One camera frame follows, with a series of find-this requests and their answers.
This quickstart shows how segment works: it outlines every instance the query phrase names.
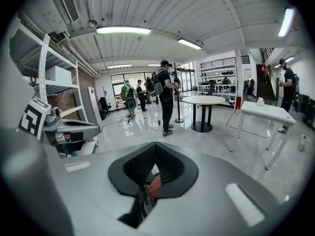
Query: fluorescent light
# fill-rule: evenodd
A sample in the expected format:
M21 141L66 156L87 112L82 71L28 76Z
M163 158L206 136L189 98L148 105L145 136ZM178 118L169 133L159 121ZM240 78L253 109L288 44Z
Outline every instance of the fluorescent light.
M287 33L287 30L289 29L292 19L294 15L294 9L286 9L284 14L284 19L282 22L282 26L280 29L280 32L278 34L279 37L284 37Z
M289 62L290 60L293 60L294 57L289 57L285 62Z
M188 45L188 46L193 47L193 48L195 48L197 50L201 49L201 46L198 46L198 45L196 45L196 44L194 44L194 43L192 43L192 42L190 42L188 40L185 40L183 38L178 39L177 42L181 43L181 44L184 44L184 45Z
M116 68L116 67L128 67L132 66L132 64L124 64L124 65L109 65L108 68Z
M106 33L141 33L149 34L150 28L136 27L136 26L100 26L96 27L97 34Z

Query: refrigerator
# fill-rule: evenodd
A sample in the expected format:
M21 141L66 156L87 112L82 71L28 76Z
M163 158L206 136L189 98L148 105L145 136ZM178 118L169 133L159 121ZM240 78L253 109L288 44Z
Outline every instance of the refrigerator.
M88 122L96 124L97 126L99 126L100 130L102 130L103 129L103 122L100 118L94 88L88 87L85 89L81 89L80 91L81 91L81 98L82 98L83 107L85 110L85 114L87 115ZM74 98L75 98L76 102L80 102L78 91L75 92ZM79 112L80 119L84 120L83 111L79 110L78 112Z

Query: white table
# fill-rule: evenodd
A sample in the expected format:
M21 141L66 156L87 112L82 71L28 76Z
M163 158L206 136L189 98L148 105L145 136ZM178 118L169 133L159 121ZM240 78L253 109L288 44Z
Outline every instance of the white table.
M268 165L265 167L265 169L268 170L273 165L275 160L279 157L282 149L284 148L287 140L289 139L289 136L290 136L291 130L292 130L292 126L295 124L295 120L283 108L269 106L269 105L264 105L263 107L261 107L261 106L257 106L257 104L254 102L244 101L244 103L241 107L241 116L240 116L240 120L238 123L234 144L236 144L237 138L240 137L240 133L241 133L244 119L245 119L246 115L257 116L257 117L265 118L268 120L273 120L273 121L278 123L275 127L274 135L273 135L273 137L272 137L272 139L271 139L271 141L267 147L267 150L270 149L272 143L275 141L276 135L278 133L278 129L280 129L282 127L282 124L286 123L286 125L289 126L287 131L286 131L286 134L284 136L284 139L282 140L277 152L275 153L274 157L270 160Z
M199 96L185 97L185 98L183 98L183 101L193 104L193 119L192 119L191 128L197 132L207 133L213 129L212 125L210 124L212 105L220 104L220 103L224 102L225 99L222 97L218 97L218 96L199 95ZM197 122L196 122L196 104L202 105L201 121L197 121ZM206 106L209 106L208 122L207 123L205 122Z

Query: round table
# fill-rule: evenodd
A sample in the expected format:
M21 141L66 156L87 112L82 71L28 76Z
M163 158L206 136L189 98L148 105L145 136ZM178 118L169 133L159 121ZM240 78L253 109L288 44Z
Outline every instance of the round table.
M183 98L183 101L193 104L193 119L192 119L191 128L197 132L207 133L213 129L212 125L210 124L212 105L220 104L224 102L225 99L218 96L199 95L199 96L185 97ZM201 121L197 121L197 122L196 122L196 104L202 105ZM206 106L209 106L208 122L205 122Z

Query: glossy white floor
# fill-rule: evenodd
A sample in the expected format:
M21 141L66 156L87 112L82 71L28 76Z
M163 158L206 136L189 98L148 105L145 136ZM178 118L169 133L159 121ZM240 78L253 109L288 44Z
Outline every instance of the glossy white floor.
M233 135L239 120L240 112L225 106L213 106L211 124L214 127L209 133L198 133L190 128L192 123L192 105L180 102L183 123L175 123L177 103L174 104L171 123L174 133L162 136L162 126L158 129L158 118L162 122L161 105L146 105L147 112L141 113L136 108L136 120L118 122L128 114L127 110L119 110L109 115L104 121L104 128L99 134L99 147L95 153L125 148L131 145L162 141L190 148L194 151L224 159L269 189L282 203L296 195L303 185L314 157L314 132L303 122L297 120L291 138L285 145L281 155L270 170L265 165L274 155L284 134L277 132L277 138L268 151L266 147L270 136L274 133L275 124L261 118L245 119L243 132L237 144L233 144ZM201 120L201 108L197 109L197 120ZM297 146L301 134L307 134L312 142L307 151L301 152ZM235 146L233 153L229 146Z

